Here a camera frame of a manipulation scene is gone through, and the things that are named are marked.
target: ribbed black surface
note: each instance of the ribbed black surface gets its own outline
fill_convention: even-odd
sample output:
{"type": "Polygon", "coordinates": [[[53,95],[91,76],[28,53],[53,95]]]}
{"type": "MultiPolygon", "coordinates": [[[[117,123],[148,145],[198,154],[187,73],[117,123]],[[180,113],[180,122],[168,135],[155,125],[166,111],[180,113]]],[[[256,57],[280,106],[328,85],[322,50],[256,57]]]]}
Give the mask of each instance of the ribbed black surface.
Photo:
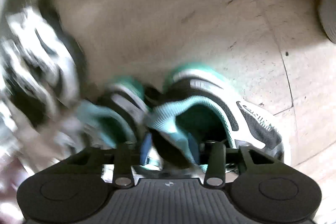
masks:
{"type": "Polygon", "coordinates": [[[103,210],[77,223],[254,224],[257,222],[240,214],[230,204],[224,192],[206,189],[197,179],[142,179],[136,187],[116,191],[103,210]]]}

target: triangular cutout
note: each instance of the triangular cutout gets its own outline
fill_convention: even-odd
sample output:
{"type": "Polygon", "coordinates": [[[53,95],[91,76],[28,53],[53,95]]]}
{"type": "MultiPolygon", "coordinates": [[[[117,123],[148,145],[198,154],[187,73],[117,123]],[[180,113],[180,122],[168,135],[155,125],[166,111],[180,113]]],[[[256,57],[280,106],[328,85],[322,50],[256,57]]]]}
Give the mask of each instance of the triangular cutout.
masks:
{"type": "Polygon", "coordinates": [[[259,154],[255,150],[249,150],[250,156],[253,160],[253,163],[256,165],[259,164],[272,164],[274,161],[270,160],[269,158],[266,158],[264,155],[259,154]]]}

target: wooden floor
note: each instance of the wooden floor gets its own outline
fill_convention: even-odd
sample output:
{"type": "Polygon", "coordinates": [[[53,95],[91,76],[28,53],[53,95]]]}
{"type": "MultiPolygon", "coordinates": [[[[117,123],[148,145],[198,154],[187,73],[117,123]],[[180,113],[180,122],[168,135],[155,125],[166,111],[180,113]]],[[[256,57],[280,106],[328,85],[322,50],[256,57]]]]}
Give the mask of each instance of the wooden floor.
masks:
{"type": "Polygon", "coordinates": [[[55,0],[83,47],[90,79],[131,74],[160,88],[201,61],[281,119],[293,166],[321,186],[317,221],[336,220],[336,46],[313,0],[55,0]]]}

